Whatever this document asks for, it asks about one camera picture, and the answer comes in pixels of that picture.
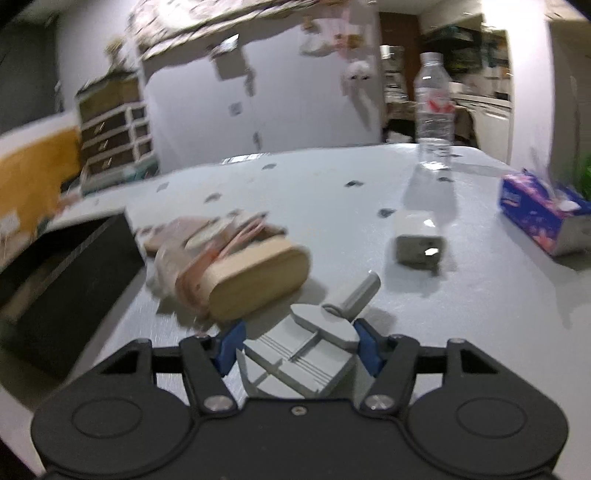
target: drawer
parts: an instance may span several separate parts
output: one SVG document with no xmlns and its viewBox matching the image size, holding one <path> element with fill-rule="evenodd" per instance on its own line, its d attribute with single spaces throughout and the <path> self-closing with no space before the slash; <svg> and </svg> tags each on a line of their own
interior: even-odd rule
<svg viewBox="0 0 591 480">
<path fill-rule="evenodd" d="M 84 130 L 82 132 L 82 143 L 88 142 L 99 135 L 104 135 L 110 130 L 122 127 L 125 123 L 125 112 L 118 113 L 117 115 Z"/>
<path fill-rule="evenodd" d="M 129 133 L 127 131 L 113 135 L 112 137 L 101 140 L 90 147 L 82 149 L 82 160 L 86 162 L 91 157 L 112 150 L 113 148 L 127 145 L 129 142 Z"/>
<path fill-rule="evenodd" d="M 150 153 L 151 151 L 152 151 L 152 141 L 151 140 L 148 140 L 147 142 L 144 142 L 144 143 L 138 145 L 138 152 L 139 152 L 140 158 L 143 157 L 144 155 Z"/>
<path fill-rule="evenodd" d="M 145 107 L 134 108 L 131 111 L 131 116 L 134 120 L 140 120 L 146 117 L 146 109 Z"/>
<path fill-rule="evenodd" d="M 117 153 L 112 157 L 108 157 L 104 160 L 99 160 L 97 162 L 89 164 L 88 172 L 89 175 L 97 175 L 98 173 L 103 173 L 106 170 L 111 168 L 120 167 L 121 165 L 126 165 L 128 163 L 134 162 L 134 152 L 133 150 L 125 150 L 121 153 Z"/>
<path fill-rule="evenodd" d="M 135 138 L 142 138 L 145 137 L 146 135 L 150 134 L 150 127 L 148 126 L 148 124 L 145 125 L 138 125 L 137 127 L 135 127 Z"/>
</svg>

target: white plastic part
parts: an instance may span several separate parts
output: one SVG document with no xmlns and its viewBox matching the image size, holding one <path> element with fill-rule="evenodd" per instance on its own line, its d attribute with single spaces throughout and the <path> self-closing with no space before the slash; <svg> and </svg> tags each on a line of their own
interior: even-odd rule
<svg viewBox="0 0 591 480">
<path fill-rule="evenodd" d="M 351 319 L 378 291 L 380 279 L 368 272 L 339 290 L 329 308 Z M 317 398 L 328 395 L 355 364 L 359 335 L 348 319 L 323 306 L 296 304 L 291 316 L 237 352 L 246 393 L 251 396 Z"/>
<path fill-rule="evenodd" d="M 296 304 L 291 306 L 295 322 L 310 332 L 343 350 L 354 352 L 359 344 L 359 335 L 351 323 L 337 317 L 318 305 Z"/>
<path fill-rule="evenodd" d="M 394 234 L 399 263 L 437 267 L 445 249 L 445 239 L 433 212 L 398 210 L 394 214 Z"/>
<path fill-rule="evenodd" d="M 319 306 L 310 307 L 322 310 Z M 349 322 L 340 320 L 356 335 Z M 311 332 L 298 325 L 293 318 L 287 317 L 257 340 L 246 340 L 246 360 L 239 356 L 238 362 L 246 392 L 249 395 L 267 395 L 270 394 L 269 385 L 277 388 L 279 381 L 305 398 L 327 395 L 353 367 L 355 356 L 324 340 L 320 335 L 322 334 Z M 258 364 L 269 377 L 275 377 L 276 380 L 266 382 L 267 376 L 261 377 L 260 371 L 249 361 Z"/>
<path fill-rule="evenodd" d="M 381 284 L 378 274 L 370 270 L 329 294 L 322 306 L 334 315 L 353 321 L 376 295 Z"/>
</svg>

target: metal screw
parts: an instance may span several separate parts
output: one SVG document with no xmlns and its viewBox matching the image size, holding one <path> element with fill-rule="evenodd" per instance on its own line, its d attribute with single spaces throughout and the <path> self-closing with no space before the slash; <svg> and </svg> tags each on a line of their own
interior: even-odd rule
<svg viewBox="0 0 591 480">
<path fill-rule="evenodd" d="M 370 395 L 365 399 L 365 405 L 370 410 L 389 410 L 394 404 L 394 399 L 387 395 Z"/>
<path fill-rule="evenodd" d="M 308 413 L 308 409 L 306 407 L 303 407 L 301 405 L 298 405 L 297 407 L 293 407 L 291 409 L 291 412 L 296 416 L 296 417 L 301 417 L 302 415 L 306 415 Z"/>
<path fill-rule="evenodd" d="M 225 395 L 213 395 L 205 399 L 203 406 L 212 412 L 228 411 L 234 406 L 234 401 Z"/>
</svg>

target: white table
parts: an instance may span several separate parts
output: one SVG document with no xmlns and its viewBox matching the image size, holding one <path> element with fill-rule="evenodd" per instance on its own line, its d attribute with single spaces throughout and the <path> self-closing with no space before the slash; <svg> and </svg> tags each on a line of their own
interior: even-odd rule
<svg viewBox="0 0 591 480">
<path fill-rule="evenodd" d="M 587 479 L 591 271 L 582 260 L 576 268 L 554 262 L 501 216 L 499 179 L 507 166 L 458 147 L 450 175 L 454 182 L 440 182 L 416 168 L 415 148 L 307 150 L 191 168 L 87 197 L 54 226 L 122 207 L 134 229 L 180 215 L 217 216 L 238 207 L 269 210 L 272 223 L 286 226 L 293 241 L 310 248 L 313 268 L 301 293 L 251 316 L 250 337 L 282 319 L 295 299 L 319 303 L 352 271 L 371 268 L 382 278 L 382 288 L 365 318 L 381 333 L 403 333 L 423 345 L 467 338 L 532 383 L 560 405 L 570 422 L 557 473 L 565 480 Z M 276 166 L 263 170 L 267 164 Z M 351 180 L 364 185 L 345 187 Z M 212 193 L 222 196 L 204 203 Z M 392 219 L 380 218 L 378 211 L 402 207 L 433 210 L 443 224 L 449 250 L 439 276 L 393 261 Z M 202 327 L 153 297 L 144 278 L 137 278 L 101 325 L 77 372 L 135 338 L 173 345 Z M 235 374 L 230 383 L 240 395 Z M 180 389 L 176 379 L 159 380 L 172 391 Z M 421 379 L 417 392 L 433 388 L 435 381 Z M 31 412 L 3 387 L 0 406 L 0 435 L 40 471 L 28 437 Z"/>
</svg>

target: wooden drawer unit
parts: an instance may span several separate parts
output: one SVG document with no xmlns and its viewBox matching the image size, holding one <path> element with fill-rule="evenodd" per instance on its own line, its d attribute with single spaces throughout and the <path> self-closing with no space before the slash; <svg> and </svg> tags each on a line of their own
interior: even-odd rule
<svg viewBox="0 0 591 480">
<path fill-rule="evenodd" d="M 127 131 L 118 133 L 113 135 L 112 137 L 105 138 L 104 140 L 100 140 L 95 142 L 90 147 L 86 147 L 82 149 L 82 159 L 86 162 L 88 159 L 99 155 L 104 152 L 108 152 L 116 147 L 121 147 L 123 145 L 127 145 L 131 142 L 129 138 L 129 133 Z"/>
<path fill-rule="evenodd" d="M 106 120 L 99 122 L 92 127 L 88 127 L 82 131 L 82 143 L 86 143 L 96 137 L 105 135 L 110 130 L 125 126 L 127 120 L 125 119 L 125 112 L 118 113 Z"/>
<path fill-rule="evenodd" d="M 140 100 L 137 80 L 112 81 L 79 103 L 80 117 L 83 123 L 89 122 L 113 108 Z"/>
<path fill-rule="evenodd" d="M 76 95 L 82 118 L 82 193 L 158 172 L 158 158 L 137 75 L 110 72 Z"/>
<path fill-rule="evenodd" d="M 87 165 L 90 175 L 97 175 L 112 168 L 127 165 L 135 161 L 134 152 L 132 149 L 114 154 L 104 160 L 95 161 Z"/>
</svg>

